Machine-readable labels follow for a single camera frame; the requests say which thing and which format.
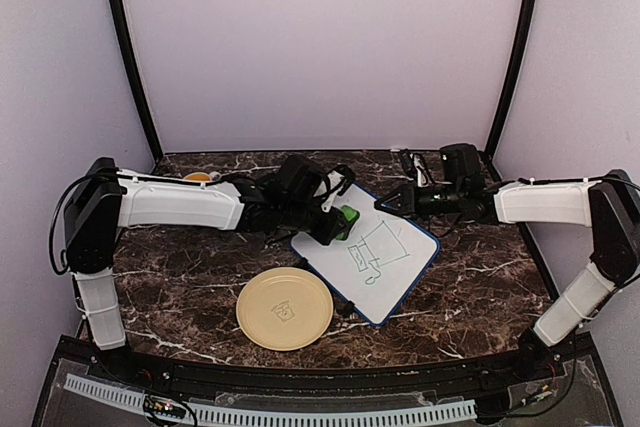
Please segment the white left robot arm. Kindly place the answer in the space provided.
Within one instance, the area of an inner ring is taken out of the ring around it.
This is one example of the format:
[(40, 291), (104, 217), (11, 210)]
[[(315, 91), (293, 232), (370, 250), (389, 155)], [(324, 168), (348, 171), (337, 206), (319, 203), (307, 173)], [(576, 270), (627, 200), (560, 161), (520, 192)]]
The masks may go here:
[(355, 180), (345, 165), (330, 171), (298, 154), (258, 179), (229, 174), (218, 180), (187, 180), (119, 169), (97, 159), (58, 200), (51, 222), (64, 224), (64, 246), (48, 234), (54, 273), (72, 274), (101, 364), (120, 383), (141, 374), (127, 336), (113, 280), (114, 250), (123, 229), (177, 225), (220, 231), (275, 234), (299, 232), (323, 246), (344, 240), (357, 217), (334, 201)]

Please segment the blue framed whiteboard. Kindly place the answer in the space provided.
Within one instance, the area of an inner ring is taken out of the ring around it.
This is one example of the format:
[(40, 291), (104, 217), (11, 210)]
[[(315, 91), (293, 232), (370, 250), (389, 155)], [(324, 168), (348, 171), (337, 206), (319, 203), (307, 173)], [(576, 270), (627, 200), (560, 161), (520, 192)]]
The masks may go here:
[(323, 246), (306, 233), (292, 250), (343, 300), (373, 326), (398, 309), (440, 252), (439, 240), (416, 223), (374, 208), (376, 197), (355, 183), (334, 205), (360, 217), (347, 239)]

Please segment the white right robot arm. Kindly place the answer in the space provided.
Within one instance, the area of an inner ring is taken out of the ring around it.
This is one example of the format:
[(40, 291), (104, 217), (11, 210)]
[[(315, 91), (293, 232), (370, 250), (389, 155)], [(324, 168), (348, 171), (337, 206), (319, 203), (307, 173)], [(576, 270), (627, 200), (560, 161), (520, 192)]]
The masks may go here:
[(639, 186), (621, 169), (576, 179), (488, 184), (472, 174), (431, 186), (405, 183), (376, 200), (375, 207), (402, 218), (453, 214), (487, 225), (525, 224), (545, 260), (569, 261), (569, 273), (551, 270), (563, 291), (531, 327), (537, 342), (511, 357), (510, 371), (521, 381), (547, 367), (546, 347), (592, 319), (639, 276)]

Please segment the green whiteboard eraser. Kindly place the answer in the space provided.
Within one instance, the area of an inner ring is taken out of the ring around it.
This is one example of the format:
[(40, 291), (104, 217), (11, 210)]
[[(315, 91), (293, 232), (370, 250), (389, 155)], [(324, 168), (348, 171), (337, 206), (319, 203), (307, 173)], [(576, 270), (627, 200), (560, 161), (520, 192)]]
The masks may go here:
[(360, 212), (348, 205), (342, 205), (340, 207), (340, 212), (342, 213), (343, 218), (341, 220), (340, 230), (336, 234), (335, 239), (345, 241), (349, 237), (354, 225), (359, 220)]

